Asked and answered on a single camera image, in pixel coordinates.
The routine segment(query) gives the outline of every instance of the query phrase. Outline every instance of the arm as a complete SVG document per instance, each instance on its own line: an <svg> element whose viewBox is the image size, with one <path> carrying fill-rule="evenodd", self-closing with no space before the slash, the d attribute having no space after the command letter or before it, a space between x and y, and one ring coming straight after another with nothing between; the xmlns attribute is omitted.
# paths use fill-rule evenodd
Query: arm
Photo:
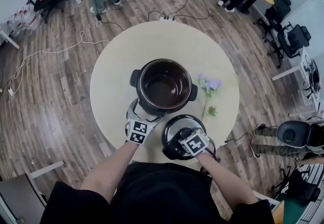
<svg viewBox="0 0 324 224"><path fill-rule="evenodd" d="M126 142L112 156L105 159L87 175L81 185L82 190L90 190L102 195L111 203L114 192L132 160L138 144Z"/></svg>
<svg viewBox="0 0 324 224"><path fill-rule="evenodd" d="M258 201L246 182L221 166L211 156L199 153L196 157L200 164L211 174L232 210L241 203L253 204Z"/></svg>

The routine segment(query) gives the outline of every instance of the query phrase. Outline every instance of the round table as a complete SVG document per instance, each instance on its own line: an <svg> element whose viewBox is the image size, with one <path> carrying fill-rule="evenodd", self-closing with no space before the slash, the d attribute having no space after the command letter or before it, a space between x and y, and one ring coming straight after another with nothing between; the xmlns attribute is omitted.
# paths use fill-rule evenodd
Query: round table
<svg viewBox="0 0 324 224"><path fill-rule="evenodd" d="M166 122L179 114L194 115L202 119L208 136L219 147L233 128L239 105L237 77L231 62L218 44L201 31L182 23L155 21L133 26L116 36L100 54L91 76L93 114L108 141L116 148L123 145L126 111L137 98L135 88L129 84L132 71L159 58L180 63L196 85L197 77L202 73L210 79L223 81L223 87L217 96L208 100L205 91L199 87L197 99L167 115L150 133L146 143L138 148L133 159L193 164L195 158L171 161L162 153L161 133ZM209 105L217 107L215 118L203 116L204 107L207 109Z"/></svg>

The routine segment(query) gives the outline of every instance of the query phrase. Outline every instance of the black pot handle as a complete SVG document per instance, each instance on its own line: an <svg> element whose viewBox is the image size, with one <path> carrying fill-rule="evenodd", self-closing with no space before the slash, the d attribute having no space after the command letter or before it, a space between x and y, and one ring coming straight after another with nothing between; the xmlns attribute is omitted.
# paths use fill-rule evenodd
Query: black pot handle
<svg viewBox="0 0 324 224"><path fill-rule="evenodd" d="M140 70L139 69L135 69L132 72L131 79L130 79L130 85L132 87L136 87L137 77L138 77L139 73L140 73Z"/></svg>
<svg viewBox="0 0 324 224"><path fill-rule="evenodd" d="M197 98L198 87L195 84L191 85L191 93L189 96L189 101L194 101Z"/></svg>
<svg viewBox="0 0 324 224"><path fill-rule="evenodd" d="M143 100L139 101L139 105L143 108L143 110L151 115L164 117L166 115L165 112L157 111L149 107Z"/></svg>

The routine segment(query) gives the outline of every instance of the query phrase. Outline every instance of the black cable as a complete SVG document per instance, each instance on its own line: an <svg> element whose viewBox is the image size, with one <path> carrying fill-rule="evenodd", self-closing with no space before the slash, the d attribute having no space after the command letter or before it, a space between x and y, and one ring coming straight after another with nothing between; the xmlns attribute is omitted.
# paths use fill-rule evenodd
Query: black cable
<svg viewBox="0 0 324 224"><path fill-rule="evenodd" d="M167 18L169 18L169 15L170 15L170 14L176 14L176 13L178 13L180 10L182 10L182 9L186 6L187 2L188 2L188 0L186 0L186 2L184 3L184 5L183 5L181 8L179 8L176 12L169 13L168 16L167 16ZM208 12L208 15L207 15L206 17L204 17L204 18L196 18L196 17L194 17L194 16L188 16L188 15L178 15L178 16L185 16L185 17L189 17L189 18L193 18L193 19L197 19L197 20L204 20L204 19L209 18L209 17L210 17L210 12L209 12L209 10L208 10L208 8L207 8L207 6L206 6L205 0L202 0L202 2L203 2L204 6L206 7L207 12Z"/></svg>
<svg viewBox="0 0 324 224"><path fill-rule="evenodd" d="M113 23L113 22L103 22L102 21L102 19L101 19L101 16L100 16L100 14L98 13L98 8L97 8L97 1L95 0L95 7L96 7L96 18L98 19L98 21L100 21L101 23L103 23L103 24L115 24L115 25L118 25L119 26L119 28L122 30L122 31L124 31L124 29L122 29L122 27L119 25L119 24L117 24L117 23Z"/></svg>
<svg viewBox="0 0 324 224"><path fill-rule="evenodd" d="M196 18L196 17L194 17L194 16L188 16L188 15L175 15L175 16L173 17L172 20L175 20L176 16L185 16L185 17L190 17L190 18L197 19L197 20L204 20L204 19L209 18L211 14L210 14L210 12L209 12L209 10L208 10L208 7L207 7L207 5L206 5L206 3L205 3L205 0L202 0L202 3L204 4L204 6L205 6L205 8L206 8L206 10L207 10L207 16L205 16L205 17L203 17L203 18Z"/></svg>
<svg viewBox="0 0 324 224"><path fill-rule="evenodd" d="M7 81L7 83L4 85L4 87L2 88L3 91L5 90L5 87L6 87L6 85L9 83L9 81L10 81L10 85L8 86L8 89L11 87L12 80L11 80L11 78L10 78L10 79Z"/></svg>
<svg viewBox="0 0 324 224"><path fill-rule="evenodd" d="M158 10L152 10L151 12L149 12L149 13L147 14L147 22L150 21L150 14L151 14L152 12L159 12L160 14L164 15L164 17L166 17L166 15L165 15L164 13L161 13L161 12L158 11Z"/></svg>
<svg viewBox="0 0 324 224"><path fill-rule="evenodd" d="M309 121L309 120L312 119L312 118L318 118L318 119L324 120L323 118L320 118L320 117L318 117L318 116L312 116L312 117L309 117L306 121Z"/></svg>

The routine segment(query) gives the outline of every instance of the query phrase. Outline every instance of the sneaker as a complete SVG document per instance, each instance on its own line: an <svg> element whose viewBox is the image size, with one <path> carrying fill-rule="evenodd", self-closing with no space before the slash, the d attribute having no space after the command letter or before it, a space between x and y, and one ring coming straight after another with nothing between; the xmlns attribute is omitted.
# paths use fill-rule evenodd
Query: sneaker
<svg viewBox="0 0 324 224"><path fill-rule="evenodd" d="M120 0L116 0L113 4L115 5L115 6L119 6L120 5Z"/></svg>
<svg viewBox="0 0 324 224"><path fill-rule="evenodd" d="M218 3L217 3L220 7L222 7L224 5L224 1L222 0L218 0Z"/></svg>
<svg viewBox="0 0 324 224"><path fill-rule="evenodd" d="M93 10L93 7L90 7L90 12L95 14L96 12ZM99 14L104 14L107 12L107 9L105 9L104 11L100 12Z"/></svg>
<svg viewBox="0 0 324 224"><path fill-rule="evenodd" d="M226 12L228 13L234 13L235 12L235 8L233 8L232 10L228 10L227 8L224 9Z"/></svg>
<svg viewBox="0 0 324 224"><path fill-rule="evenodd" d="M264 123L260 123L255 129L264 129L266 125Z"/></svg>

